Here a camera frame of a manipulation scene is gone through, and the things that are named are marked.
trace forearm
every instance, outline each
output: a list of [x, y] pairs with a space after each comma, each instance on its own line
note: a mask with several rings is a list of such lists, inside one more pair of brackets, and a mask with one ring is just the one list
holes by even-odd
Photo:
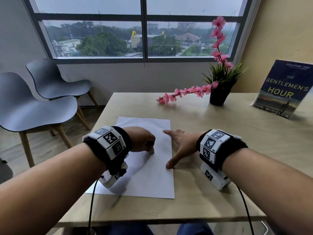
[[1, 184], [1, 233], [47, 233], [105, 170], [82, 143]]
[[226, 158], [223, 172], [282, 229], [313, 234], [313, 178], [251, 149]]

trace blue pants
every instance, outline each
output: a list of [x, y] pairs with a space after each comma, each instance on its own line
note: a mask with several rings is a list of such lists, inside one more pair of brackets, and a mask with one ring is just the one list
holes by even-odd
[[[153, 235], [149, 227], [138, 223], [114, 223], [105, 227], [94, 227], [97, 235]], [[181, 224], [177, 235], [214, 235], [207, 223]]]

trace glass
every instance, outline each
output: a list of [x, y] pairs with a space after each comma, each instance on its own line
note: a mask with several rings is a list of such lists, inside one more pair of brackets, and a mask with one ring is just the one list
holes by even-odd
[[148, 15], [239, 16], [243, 0], [147, 0]]
[[40, 13], [140, 15], [140, 0], [35, 0]]
[[[236, 23], [226, 23], [222, 31], [226, 39], [219, 50], [229, 56], [235, 26]], [[214, 28], [211, 22], [147, 23], [148, 57], [211, 57], [217, 40], [211, 38]]]
[[43, 22], [58, 59], [143, 58], [140, 22]]

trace chair leg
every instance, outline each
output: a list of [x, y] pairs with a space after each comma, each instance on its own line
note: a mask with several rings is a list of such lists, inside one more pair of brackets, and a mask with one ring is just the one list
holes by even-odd
[[85, 126], [85, 128], [86, 128], [87, 130], [90, 130], [88, 124], [86, 123], [86, 121], [83, 120], [83, 118], [79, 115], [78, 112], [76, 112], [76, 116], [79, 118], [79, 120], [81, 121], [81, 123]]
[[21, 138], [21, 142], [22, 142], [25, 154], [26, 154], [26, 158], [27, 158], [29, 167], [33, 167], [33, 166], [35, 166], [35, 163], [34, 163], [34, 159], [32, 156], [32, 152], [30, 151], [30, 146], [29, 146], [26, 132], [19, 132], [19, 135]]
[[49, 132], [50, 132], [50, 134], [51, 134], [51, 136], [52, 136], [52, 137], [54, 137], [54, 136], [55, 136], [55, 134], [54, 134], [53, 130], [50, 130]]
[[63, 127], [61, 125], [59, 126], [55, 126], [54, 129], [59, 133], [60, 137], [63, 139], [63, 142], [65, 143], [65, 145], [70, 149], [72, 147], [71, 142], [68, 140]]
[[84, 117], [84, 115], [83, 115], [83, 112], [81, 111], [81, 108], [80, 108], [78, 102], [77, 102], [77, 113], [80, 115], [80, 117], [81, 117], [84, 121], [86, 121], [86, 119], [85, 119], [85, 117]]
[[87, 94], [89, 95], [90, 99], [91, 99], [92, 102], [95, 104], [95, 106], [98, 108], [99, 105], [97, 104], [96, 100], [95, 100], [94, 97], [92, 96], [91, 92], [88, 91]]

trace book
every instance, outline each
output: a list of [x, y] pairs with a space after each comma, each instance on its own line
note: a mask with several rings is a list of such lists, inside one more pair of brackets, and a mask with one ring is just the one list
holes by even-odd
[[289, 118], [313, 86], [313, 64], [276, 60], [252, 107]]

